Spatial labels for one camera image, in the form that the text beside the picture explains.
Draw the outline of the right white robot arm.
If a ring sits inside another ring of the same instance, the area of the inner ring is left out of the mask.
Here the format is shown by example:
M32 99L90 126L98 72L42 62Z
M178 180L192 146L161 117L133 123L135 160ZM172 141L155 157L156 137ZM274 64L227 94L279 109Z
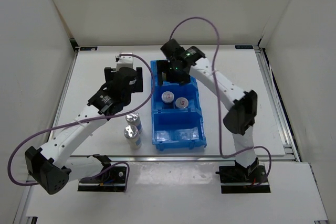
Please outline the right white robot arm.
M242 182L249 181L259 165L253 140L257 93L244 91L233 84L195 46L184 49L175 39L170 39L160 50L167 59L164 72L168 81L186 84L188 78L195 78L217 96L220 106L227 109L227 114L219 117L219 124L233 136L236 177Z

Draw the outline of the red-label lid jar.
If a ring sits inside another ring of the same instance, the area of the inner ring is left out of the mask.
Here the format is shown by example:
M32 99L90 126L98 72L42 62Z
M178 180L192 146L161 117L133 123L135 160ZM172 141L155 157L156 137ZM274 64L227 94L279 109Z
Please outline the red-label lid jar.
M162 102L165 104L170 104L174 101L174 93L171 91L165 91L161 95Z
M179 97L175 100L175 106L178 109L184 109L187 108L189 105L189 101L185 97Z

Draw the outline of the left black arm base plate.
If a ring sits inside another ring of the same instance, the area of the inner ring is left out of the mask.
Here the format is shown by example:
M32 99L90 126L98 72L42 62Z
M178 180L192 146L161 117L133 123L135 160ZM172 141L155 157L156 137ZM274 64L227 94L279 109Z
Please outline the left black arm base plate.
M116 165L111 165L108 171L98 177L80 180L77 191L122 193L126 191L128 175L128 164L118 162Z

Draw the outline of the silver-lid white jar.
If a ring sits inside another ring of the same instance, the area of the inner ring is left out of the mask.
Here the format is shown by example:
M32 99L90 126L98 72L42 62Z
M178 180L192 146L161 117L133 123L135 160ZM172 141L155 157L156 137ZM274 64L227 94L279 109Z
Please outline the silver-lid white jar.
M138 129L138 132L142 133L142 123L138 111L127 114L125 120L128 125L134 125Z
M128 125L124 128L123 135L133 149L139 149L142 145L140 133L136 126Z

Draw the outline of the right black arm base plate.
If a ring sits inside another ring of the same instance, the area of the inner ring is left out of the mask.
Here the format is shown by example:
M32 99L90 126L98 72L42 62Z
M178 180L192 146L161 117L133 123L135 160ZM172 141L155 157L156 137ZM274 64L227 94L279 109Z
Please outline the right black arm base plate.
M220 166L216 174L220 179L222 194L271 193L263 165L259 165L247 178L240 174L235 166Z

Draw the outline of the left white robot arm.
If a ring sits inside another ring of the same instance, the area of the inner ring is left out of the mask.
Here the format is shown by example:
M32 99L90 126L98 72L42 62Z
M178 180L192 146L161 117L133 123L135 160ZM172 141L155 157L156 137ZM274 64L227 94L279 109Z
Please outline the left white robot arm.
M142 68L105 68L106 82L88 100L87 105L68 126L40 148L30 147L25 152L28 173L50 195L63 189L69 181L89 183L111 181L111 161L105 155L94 154L82 163L69 160L73 152L95 130L106 124L109 117L130 104L131 95L143 92Z

